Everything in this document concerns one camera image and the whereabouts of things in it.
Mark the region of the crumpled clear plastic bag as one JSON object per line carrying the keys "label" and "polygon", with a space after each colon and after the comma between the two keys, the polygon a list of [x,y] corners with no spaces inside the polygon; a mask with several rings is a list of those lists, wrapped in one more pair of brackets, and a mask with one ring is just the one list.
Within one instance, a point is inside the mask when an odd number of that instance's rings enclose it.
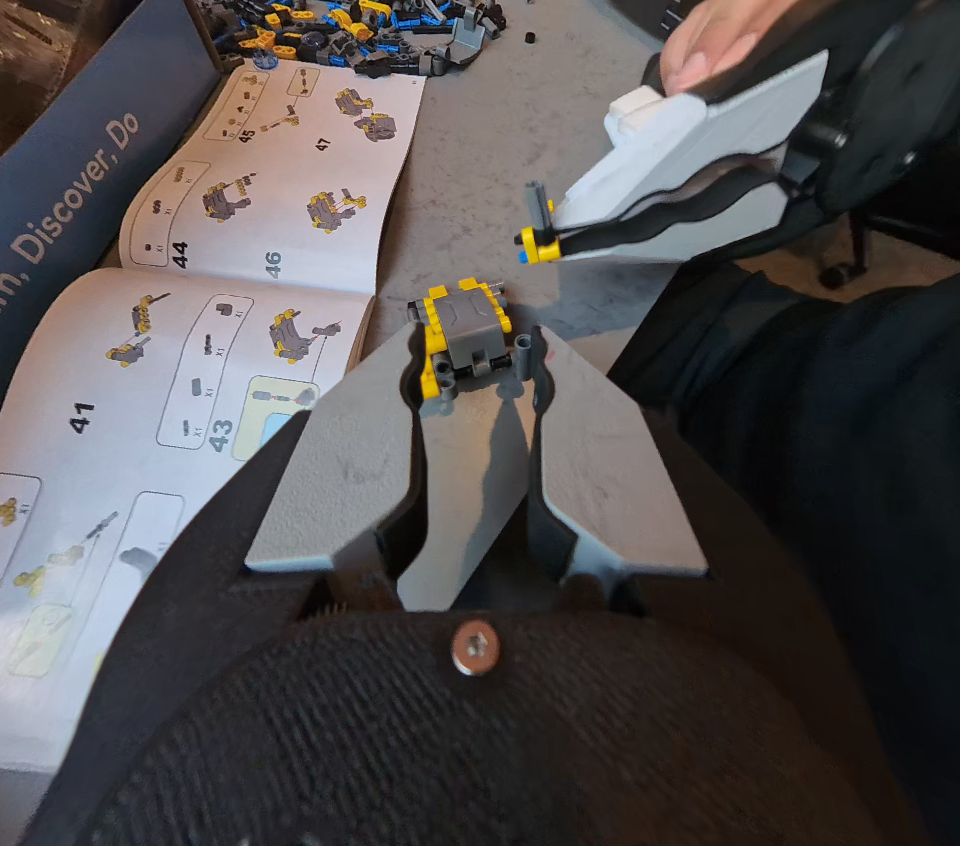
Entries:
{"label": "crumpled clear plastic bag", "polygon": [[119,0],[1,0],[1,152],[113,34]]}

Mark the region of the black grey pin connector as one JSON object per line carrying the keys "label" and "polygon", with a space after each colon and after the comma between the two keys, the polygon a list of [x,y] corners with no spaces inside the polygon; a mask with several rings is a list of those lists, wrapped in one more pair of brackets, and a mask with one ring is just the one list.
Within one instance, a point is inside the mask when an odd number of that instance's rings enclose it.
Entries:
{"label": "black grey pin connector", "polygon": [[537,180],[527,181],[524,187],[524,202],[531,217],[531,229],[534,241],[543,246],[553,242],[555,232],[551,216],[546,211],[546,190]]}

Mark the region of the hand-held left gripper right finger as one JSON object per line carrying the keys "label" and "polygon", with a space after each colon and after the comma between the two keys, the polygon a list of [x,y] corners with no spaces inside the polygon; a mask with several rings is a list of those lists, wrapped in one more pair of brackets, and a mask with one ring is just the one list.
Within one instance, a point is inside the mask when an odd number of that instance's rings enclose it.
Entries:
{"label": "hand-held left gripper right finger", "polygon": [[641,575],[702,578],[709,563],[642,409],[551,329],[531,332],[534,432],[527,535],[559,584],[619,588]]}

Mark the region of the yellow brick beam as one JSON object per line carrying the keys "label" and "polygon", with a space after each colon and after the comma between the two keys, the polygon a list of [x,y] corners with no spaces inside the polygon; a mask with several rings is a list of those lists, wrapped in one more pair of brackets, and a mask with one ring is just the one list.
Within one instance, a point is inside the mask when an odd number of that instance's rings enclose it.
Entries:
{"label": "yellow brick beam", "polygon": [[553,242],[540,246],[534,241],[531,233],[531,227],[522,228],[513,238],[513,243],[517,246],[518,251],[525,250],[527,252],[529,263],[526,265],[557,262],[563,258],[561,241],[556,234]]}

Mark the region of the black office chair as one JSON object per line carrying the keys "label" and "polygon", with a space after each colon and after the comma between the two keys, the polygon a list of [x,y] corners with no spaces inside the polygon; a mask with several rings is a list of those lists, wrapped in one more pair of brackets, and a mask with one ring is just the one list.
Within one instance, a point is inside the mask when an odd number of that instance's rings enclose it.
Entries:
{"label": "black office chair", "polygon": [[818,282],[848,301],[884,289],[930,286],[959,272],[958,220],[929,215],[849,218],[847,252],[829,252]]}

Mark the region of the open instruction booklet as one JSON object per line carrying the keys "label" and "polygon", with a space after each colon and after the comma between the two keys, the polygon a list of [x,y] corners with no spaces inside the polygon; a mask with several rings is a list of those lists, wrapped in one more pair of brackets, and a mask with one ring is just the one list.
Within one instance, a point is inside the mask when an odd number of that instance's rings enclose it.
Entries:
{"label": "open instruction booklet", "polygon": [[51,775],[150,573],[356,362],[426,80],[248,62],[67,287],[2,406],[1,762]]}

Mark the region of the blue cardboard box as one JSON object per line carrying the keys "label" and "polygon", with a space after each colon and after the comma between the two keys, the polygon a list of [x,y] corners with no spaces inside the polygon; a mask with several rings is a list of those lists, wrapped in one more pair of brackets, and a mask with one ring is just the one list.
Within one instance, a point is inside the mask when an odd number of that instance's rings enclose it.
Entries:
{"label": "blue cardboard box", "polygon": [[111,36],[1,161],[1,389],[53,301],[94,269],[220,61],[193,0],[117,0]]}

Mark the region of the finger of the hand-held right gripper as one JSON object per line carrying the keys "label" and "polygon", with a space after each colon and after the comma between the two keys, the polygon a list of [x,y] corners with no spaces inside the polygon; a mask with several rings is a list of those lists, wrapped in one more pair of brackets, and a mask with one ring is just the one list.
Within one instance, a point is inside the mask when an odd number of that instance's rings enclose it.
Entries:
{"label": "finger of the hand-held right gripper", "polygon": [[830,54],[822,51],[723,102],[684,93],[648,104],[613,149],[565,193],[560,230],[623,217],[655,193],[680,188],[728,156],[756,156],[786,141],[818,98]]}
{"label": "finger of the hand-held right gripper", "polygon": [[563,263],[682,263],[773,229],[788,201],[778,173],[726,173],[684,198],[628,173],[581,184],[560,209]]}

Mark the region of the yellow grey brick assembly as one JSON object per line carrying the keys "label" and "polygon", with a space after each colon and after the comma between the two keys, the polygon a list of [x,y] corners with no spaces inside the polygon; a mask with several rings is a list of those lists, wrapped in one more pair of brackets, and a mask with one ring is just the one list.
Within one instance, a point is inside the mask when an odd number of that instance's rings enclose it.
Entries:
{"label": "yellow grey brick assembly", "polygon": [[532,377],[532,339],[516,333],[502,282],[461,279],[430,288],[406,305],[407,318],[423,326],[425,363],[420,375],[424,400],[450,401],[463,379],[510,370],[519,382]]}

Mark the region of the grey desk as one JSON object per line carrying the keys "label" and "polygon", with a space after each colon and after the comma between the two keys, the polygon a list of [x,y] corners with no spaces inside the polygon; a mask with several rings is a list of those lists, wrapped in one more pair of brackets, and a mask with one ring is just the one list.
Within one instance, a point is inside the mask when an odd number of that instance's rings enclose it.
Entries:
{"label": "grey desk", "polygon": [[[498,0],[508,29],[462,73],[429,80],[380,252],[364,355],[402,326],[428,286],[504,280],[519,332],[542,322],[602,372],[625,348],[671,274],[668,266],[579,262],[523,270],[512,245],[529,217],[528,180],[558,199],[610,148],[601,119],[640,83],[660,46],[608,0]],[[399,584],[438,611],[510,602],[533,590],[522,494],[532,384],[465,382],[423,420],[433,528]]]}

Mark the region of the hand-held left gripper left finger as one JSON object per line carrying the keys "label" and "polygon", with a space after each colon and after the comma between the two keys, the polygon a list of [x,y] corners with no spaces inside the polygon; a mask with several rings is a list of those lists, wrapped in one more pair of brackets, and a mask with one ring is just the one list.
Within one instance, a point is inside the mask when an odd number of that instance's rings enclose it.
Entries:
{"label": "hand-held left gripper left finger", "polygon": [[413,563],[427,533],[425,365],[425,328],[407,323],[321,397],[246,553],[248,568],[340,568],[370,542],[385,572]]}

